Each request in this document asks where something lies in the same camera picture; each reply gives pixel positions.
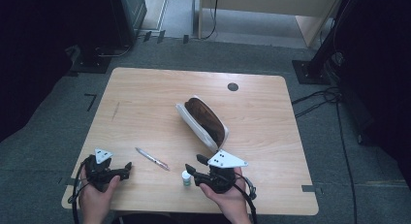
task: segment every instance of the gray carpet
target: gray carpet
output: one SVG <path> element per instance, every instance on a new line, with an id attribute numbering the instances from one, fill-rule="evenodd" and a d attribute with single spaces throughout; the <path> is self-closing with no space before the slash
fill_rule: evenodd
<path id="1" fill-rule="evenodd" d="M 115 57 L 104 75 L 64 77 L 39 106 L 29 123 L 0 143 L 0 223 L 73 223 L 61 207 L 95 111 L 115 67 L 278 75 L 285 78 L 291 100 L 324 90 L 299 84 L 291 61 L 310 60 L 314 51 L 181 39 L 157 44 L 138 40 L 124 56 Z M 92 97 L 97 99 L 88 111 Z M 322 102 L 316 97 L 294 106 L 302 112 Z M 357 144 L 344 104 L 339 105 L 344 141 L 354 178 L 358 223 L 409 223 L 411 192 L 396 162 L 378 146 Z M 259 215 L 259 223 L 354 223 L 350 177 L 339 135 L 334 104 L 298 118 L 308 168 L 320 211 L 314 216 Z M 190 215 L 175 215 L 181 222 Z"/>

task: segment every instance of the black cable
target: black cable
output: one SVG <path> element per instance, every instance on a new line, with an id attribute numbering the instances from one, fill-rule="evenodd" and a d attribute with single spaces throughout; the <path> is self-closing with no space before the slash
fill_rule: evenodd
<path id="1" fill-rule="evenodd" d="M 81 187 L 81 189 L 79 189 L 79 192 L 81 192 L 81 190 L 83 189 L 83 188 L 85 188 L 85 186 L 87 186 L 88 184 L 90 184 L 90 183 L 86 183 L 86 184 L 84 184 L 82 187 Z M 73 196 L 71 196 L 70 198 L 69 198 L 69 203 L 71 203 L 74 199 L 76 199 L 78 196 L 79 196 L 79 192 L 77 192 L 77 194 L 73 197 Z"/>
<path id="2" fill-rule="evenodd" d="M 351 185 L 351 192 L 353 196 L 353 212 L 354 212 L 354 223 L 357 224 L 357 199 L 356 199 L 356 189 L 354 187 L 354 180 L 353 180 L 353 175 L 351 173 L 351 167 L 350 167 L 350 162 L 348 161 L 348 156 L 347 156 L 347 149 L 345 146 L 345 141 L 343 137 L 343 132 L 342 132 L 342 124 L 341 124 L 341 116 L 339 114 L 339 107 L 338 107 L 338 102 L 335 103 L 336 106 L 336 114 L 338 118 L 338 126 L 339 126 L 339 135 L 341 137 L 341 143 L 342 143 L 342 149 L 344 151 L 344 158 L 345 158 L 345 164 L 347 165 L 347 170 L 348 170 L 348 176 L 350 177 L 350 185 Z"/>
<path id="3" fill-rule="evenodd" d="M 217 5 L 218 5 L 218 0 L 215 0 L 214 16 L 211 15 L 211 17 L 212 17 L 212 19 L 213 19 L 213 22 L 214 22 L 214 27 L 212 28 L 211 33 L 210 33 L 208 36 L 206 36 L 206 37 L 204 37 L 204 38 L 201 38 L 201 40 L 207 40 L 209 37 L 211 37 L 211 35 L 212 35 L 212 34 L 214 33 L 214 31 L 215 31 L 215 27 L 216 27 L 216 25 L 217 25 Z"/>
<path id="4" fill-rule="evenodd" d="M 324 100 L 325 100 L 324 102 L 316 104 L 316 105 L 308 108 L 307 110 L 305 110 L 303 112 L 295 114 L 295 117 L 298 118 L 298 117 L 303 116 L 303 115 L 305 115 L 305 114 L 307 114 L 307 113 L 309 113 L 309 112 L 311 112 L 315 109 L 318 109 L 319 107 L 321 107 L 324 104 L 335 103 L 335 102 L 339 101 L 339 99 L 341 99 L 341 94 L 339 93 L 338 88 L 333 86 L 333 87 L 329 87 L 329 88 L 327 88 L 323 91 L 317 91 L 317 92 L 312 93 L 311 95 L 299 98 L 299 99 L 293 101 L 291 104 L 295 105 L 295 104 L 297 104 L 301 101 L 304 101 L 306 99 L 309 99 L 313 96 L 320 96 L 320 95 L 322 95 L 324 97 Z"/>
<path id="5" fill-rule="evenodd" d="M 353 196 L 354 223 L 357 224 L 357 198 L 356 198 L 356 190 L 355 190 L 355 186 L 354 186 L 353 175 L 352 175 L 352 173 L 351 173 L 350 163 L 349 163 L 349 161 L 348 161 L 347 149 L 346 149 L 346 145 L 345 145 L 345 141 L 344 141 L 344 135 L 343 135 L 343 132 L 342 132 L 341 116 L 340 116 L 340 113 L 339 113 L 339 102 L 341 101 L 341 98 L 342 98 L 341 93 L 339 92 L 339 90 L 338 90 L 337 87 L 330 87 L 330 88 L 328 88 L 328 89 L 326 89 L 326 90 L 324 90 L 324 91 L 317 91 L 317 92 L 312 93 L 311 95 L 308 95 L 308 96 L 299 98 L 298 100 L 292 102 L 292 104 L 293 104 L 293 105 L 294 105 L 294 104 L 297 104 L 297 103 L 299 103 L 299 102 L 301 102 L 301 101 L 303 101 L 303 100 L 306 100 L 306 99 L 308 99 L 308 98 L 310 98 L 310 97 L 318 96 L 318 95 L 323 95 L 326 101 L 323 102 L 323 103 L 320 103 L 320 104 L 318 104 L 318 105 L 315 105 L 315 106 L 313 106 L 313 107 L 309 108 L 308 110 L 306 110 L 306 111 L 304 111 L 304 112 L 301 112 L 301 113 L 305 114 L 305 113 L 311 112 L 312 110 L 314 110 L 314 109 L 316 109 L 316 108 L 318 108 L 318 107 L 320 107 L 321 105 L 326 104 L 326 103 L 335 103 L 335 106 L 336 106 L 336 114 L 337 114 L 337 119 L 338 119 L 339 134 L 340 134 L 340 138 L 341 138 L 342 149 L 343 149 L 343 151 L 344 151 L 345 164 L 347 165 L 348 176 L 350 177 L 350 186 L 351 186 L 351 192 L 352 192 L 352 196 Z"/>
<path id="6" fill-rule="evenodd" d="M 79 183 L 79 175 L 81 173 L 81 169 L 82 167 L 84 167 L 85 161 L 81 162 L 81 164 L 79 165 L 79 170 L 77 172 L 76 178 L 75 178 L 75 184 L 73 187 L 73 195 L 71 198 L 69 198 L 69 203 L 70 201 L 72 202 L 72 212 L 73 212 L 73 219 L 75 221 L 75 224 L 79 224 L 79 215 L 78 215 L 78 211 L 77 211 L 77 195 L 76 195 L 76 190 L 77 190 L 77 186 Z"/>
<path id="7" fill-rule="evenodd" d="M 257 197 L 257 194 L 256 194 L 257 188 L 254 187 L 253 183 L 247 177 L 245 177 L 243 175 L 240 175 L 238 173 L 236 173 L 236 175 L 239 176 L 240 178 L 244 179 L 245 183 L 247 183 L 248 190 L 250 191 L 249 197 L 251 198 L 251 200 L 256 199 L 256 197 Z"/>
<path id="8" fill-rule="evenodd" d="M 245 201 L 247 201 L 248 205 L 250 206 L 251 216 L 253 217 L 253 223 L 258 224 L 257 211 L 256 211 L 256 207 L 254 207 L 253 201 L 251 201 L 251 198 L 240 187 L 238 187 L 238 185 L 233 184 L 233 186 L 241 193 L 241 195 L 245 198 Z"/>
<path id="9" fill-rule="evenodd" d="M 99 57 L 119 57 L 119 56 L 122 56 L 122 55 L 126 54 L 130 50 L 130 48 L 131 48 L 131 46 L 127 47 L 127 49 L 125 51 L 123 51 L 119 54 L 112 54 L 112 55 L 110 55 L 110 54 L 98 54 L 98 56 Z"/>

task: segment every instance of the wooden panel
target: wooden panel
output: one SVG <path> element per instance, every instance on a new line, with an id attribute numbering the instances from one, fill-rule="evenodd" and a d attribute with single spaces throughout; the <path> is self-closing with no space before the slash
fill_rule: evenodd
<path id="1" fill-rule="evenodd" d="M 235 82 L 238 91 L 230 91 Z M 111 168 L 133 162 L 128 180 L 114 194 L 112 208 L 170 212 L 217 212 L 218 206 L 199 187 L 182 185 L 184 164 L 207 173 L 196 154 L 212 153 L 178 115 L 175 104 L 200 96 L 230 129 L 223 148 L 249 163 L 243 174 L 257 187 L 254 204 L 259 214 L 305 214 L 318 211 L 300 134 L 285 80 L 276 76 L 168 70 L 113 71 L 96 112 L 79 161 L 94 148 L 111 151 Z M 156 166 L 135 151 L 140 147 L 167 163 Z M 72 193 L 68 186 L 62 199 Z"/>
<path id="2" fill-rule="evenodd" d="M 218 0 L 218 9 L 292 16 L 323 16 L 334 0 Z M 203 8 L 214 8 L 215 0 L 203 0 Z"/>
<path id="3" fill-rule="evenodd" d="M 296 16 L 305 43 L 310 47 L 330 17 L 336 15 L 341 0 L 330 0 L 320 16 Z"/>

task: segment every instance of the human hand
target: human hand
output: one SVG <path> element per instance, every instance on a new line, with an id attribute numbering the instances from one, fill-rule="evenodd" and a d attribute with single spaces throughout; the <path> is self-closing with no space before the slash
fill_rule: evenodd
<path id="1" fill-rule="evenodd" d="M 245 192 L 245 181 L 240 178 L 242 175 L 241 168 L 234 168 L 236 175 L 236 185 Z M 224 194 L 215 193 L 208 185 L 201 183 L 205 195 L 214 201 L 224 213 L 224 215 L 233 224 L 250 224 L 250 219 L 248 218 L 247 207 L 245 199 L 242 194 L 234 187 Z"/>
<path id="2" fill-rule="evenodd" d="M 107 214 L 110 211 L 111 198 L 117 187 L 120 176 L 115 176 L 111 179 L 106 192 L 100 192 L 92 184 L 87 184 L 85 168 L 82 168 L 81 184 L 85 186 L 79 194 L 79 206 L 83 215 L 84 224 L 103 223 Z"/>

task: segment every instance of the white bottle cap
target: white bottle cap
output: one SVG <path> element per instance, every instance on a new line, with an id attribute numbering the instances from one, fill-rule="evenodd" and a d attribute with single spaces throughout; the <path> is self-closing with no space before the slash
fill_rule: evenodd
<path id="1" fill-rule="evenodd" d="M 181 177 L 183 179 L 190 179 L 191 175 L 187 173 L 187 171 L 182 172 Z"/>

